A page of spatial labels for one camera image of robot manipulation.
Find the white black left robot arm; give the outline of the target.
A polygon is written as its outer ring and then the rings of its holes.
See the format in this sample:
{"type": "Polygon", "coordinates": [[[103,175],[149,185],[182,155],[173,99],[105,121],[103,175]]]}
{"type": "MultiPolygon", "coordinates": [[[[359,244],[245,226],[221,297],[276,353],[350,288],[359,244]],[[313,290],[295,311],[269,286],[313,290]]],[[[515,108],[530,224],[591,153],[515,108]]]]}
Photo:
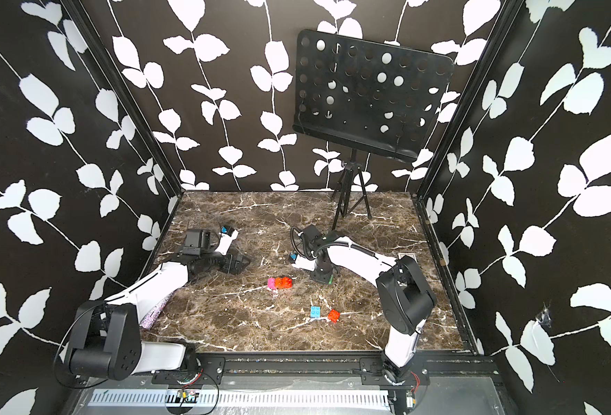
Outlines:
{"type": "Polygon", "coordinates": [[[82,304],[63,338],[64,351],[54,360],[54,370],[100,381],[168,373],[179,385],[195,382],[203,370],[193,348],[147,342],[141,332],[174,292],[207,271],[238,275],[250,264],[249,257],[232,247],[238,234],[230,226],[216,233],[190,229],[180,249],[144,278],[104,300],[82,304]]]}

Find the blue lego brick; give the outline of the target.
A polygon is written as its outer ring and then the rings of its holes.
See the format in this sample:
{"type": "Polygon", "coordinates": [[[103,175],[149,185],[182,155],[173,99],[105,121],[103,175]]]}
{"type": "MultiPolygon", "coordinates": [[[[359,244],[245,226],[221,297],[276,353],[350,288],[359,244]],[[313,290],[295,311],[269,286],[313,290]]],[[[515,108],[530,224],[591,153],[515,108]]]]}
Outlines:
{"type": "Polygon", "coordinates": [[[310,318],[318,319],[321,318],[321,308],[319,306],[312,306],[310,309],[310,318]]]}

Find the orange lego brick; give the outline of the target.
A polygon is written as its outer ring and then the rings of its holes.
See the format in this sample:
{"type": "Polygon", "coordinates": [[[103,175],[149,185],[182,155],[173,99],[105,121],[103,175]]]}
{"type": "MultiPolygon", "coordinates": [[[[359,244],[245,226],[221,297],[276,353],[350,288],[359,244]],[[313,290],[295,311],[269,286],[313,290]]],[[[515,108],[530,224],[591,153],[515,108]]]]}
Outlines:
{"type": "Polygon", "coordinates": [[[276,278],[274,280],[276,290],[285,290],[293,287],[293,280],[289,277],[276,278]]]}

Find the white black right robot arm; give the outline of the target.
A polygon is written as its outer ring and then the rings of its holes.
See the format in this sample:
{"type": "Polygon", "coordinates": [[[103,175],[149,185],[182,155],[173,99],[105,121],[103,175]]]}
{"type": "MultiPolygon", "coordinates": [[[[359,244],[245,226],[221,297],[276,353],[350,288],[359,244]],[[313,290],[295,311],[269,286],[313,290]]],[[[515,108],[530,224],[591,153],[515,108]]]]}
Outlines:
{"type": "Polygon", "coordinates": [[[392,384],[402,383],[422,329],[437,305],[418,262],[409,256],[395,259],[376,253],[335,232],[315,236],[294,228],[291,240],[293,266],[310,271],[314,280],[331,283],[333,272],[345,268],[376,288],[383,316],[390,324],[383,375],[392,384]]]}

